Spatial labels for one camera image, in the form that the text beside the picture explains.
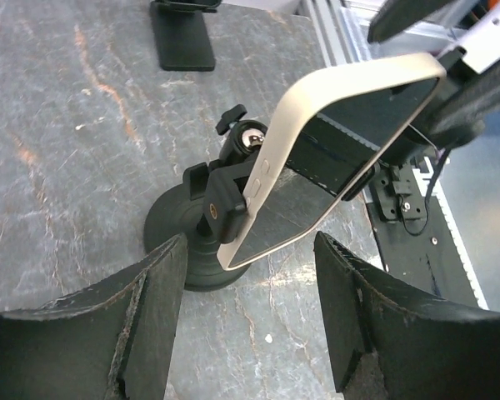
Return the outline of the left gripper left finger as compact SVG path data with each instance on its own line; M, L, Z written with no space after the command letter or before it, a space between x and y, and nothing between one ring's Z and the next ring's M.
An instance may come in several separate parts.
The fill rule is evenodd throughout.
M0 313L0 399L164 397L188 265L183 235L37 309Z

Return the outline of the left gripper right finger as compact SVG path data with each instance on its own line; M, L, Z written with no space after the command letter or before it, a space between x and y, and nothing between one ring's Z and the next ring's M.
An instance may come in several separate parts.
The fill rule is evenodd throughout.
M314 238L335 389L346 399L500 399L500 312L424 292Z

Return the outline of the black folding phone stand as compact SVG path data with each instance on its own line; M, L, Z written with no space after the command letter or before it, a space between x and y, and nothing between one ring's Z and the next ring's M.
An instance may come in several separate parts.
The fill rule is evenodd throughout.
M159 67L169 72L211 72L216 67L204 21L219 1L151 1L152 24Z

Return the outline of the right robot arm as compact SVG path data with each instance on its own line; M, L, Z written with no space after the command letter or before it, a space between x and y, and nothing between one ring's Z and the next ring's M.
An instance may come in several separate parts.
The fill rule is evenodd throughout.
M446 1L386 1L367 28L374 58L430 53L447 70L441 91L391 146L416 153L430 145L454 149L485 130L488 114L500 111L500 1L470 27L429 22Z

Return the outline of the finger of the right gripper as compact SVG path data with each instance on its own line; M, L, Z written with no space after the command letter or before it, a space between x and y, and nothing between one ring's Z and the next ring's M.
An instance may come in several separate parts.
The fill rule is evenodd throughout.
M474 72L461 57L441 57L442 87L403 133L407 150L461 147L483 132L483 118L500 109L500 59Z

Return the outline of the round base phone holder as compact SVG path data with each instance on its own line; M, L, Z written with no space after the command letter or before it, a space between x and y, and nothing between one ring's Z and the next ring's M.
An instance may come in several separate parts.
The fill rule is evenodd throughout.
M226 141L217 159L188 167L182 183L162 194L150 208L143 229L147 253L174 235L187 237L184 288L211 292L237 281L250 267L226 271L218 261L222 244L232 242L242 227L248 206L243 190L268 127L246 119L238 104L224 112L216 125Z

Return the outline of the phone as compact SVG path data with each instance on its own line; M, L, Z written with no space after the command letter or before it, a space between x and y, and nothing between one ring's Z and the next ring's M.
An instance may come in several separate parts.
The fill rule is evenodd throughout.
M421 52L325 67L282 96L257 157L217 178L207 216L232 271L311 232L363 180L446 77Z

